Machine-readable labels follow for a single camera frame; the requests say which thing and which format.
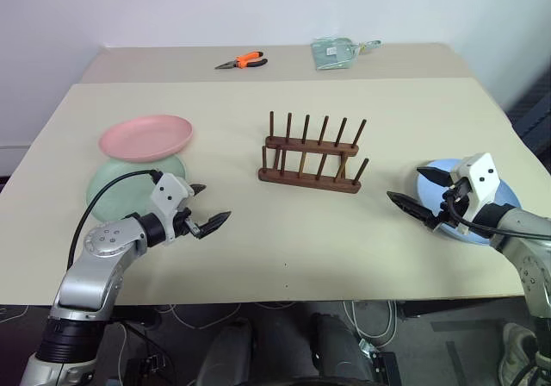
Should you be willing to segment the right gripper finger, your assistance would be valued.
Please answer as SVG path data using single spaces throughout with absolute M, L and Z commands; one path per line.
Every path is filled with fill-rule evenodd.
M 432 211 L 419 204 L 412 197 L 393 191 L 388 191 L 389 199 L 403 212 L 421 221 L 426 227 L 436 226 L 436 217 Z
M 451 187 L 453 185 L 450 173 L 435 166 L 418 167 L 417 172 L 430 182 L 441 187 Z

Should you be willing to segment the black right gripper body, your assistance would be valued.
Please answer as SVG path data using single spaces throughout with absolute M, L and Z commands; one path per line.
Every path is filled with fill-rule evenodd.
M 441 203 L 441 211 L 437 216 L 430 214 L 430 217 L 425 221 L 425 226 L 430 230 L 435 230 L 441 224 L 447 224 L 458 228 L 460 224 L 465 225 L 469 230 L 469 221 L 465 220 L 457 210 L 456 206 L 460 205 L 463 208 L 468 207 L 468 202 L 462 202 L 467 197 L 467 194 L 472 190 L 470 182 L 467 178 L 462 178 L 452 184 L 443 193 L 443 202 Z

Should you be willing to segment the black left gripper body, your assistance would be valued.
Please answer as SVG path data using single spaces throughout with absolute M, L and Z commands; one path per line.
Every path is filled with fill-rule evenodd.
M 176 213 L 172 219 L 174 235 L 176 237 L 191 233 L 196 238 L 202 237 L 201 228 L 191 219 L 191 210 L 188 208 L 188 199 L 182 199 L 176 207 Z

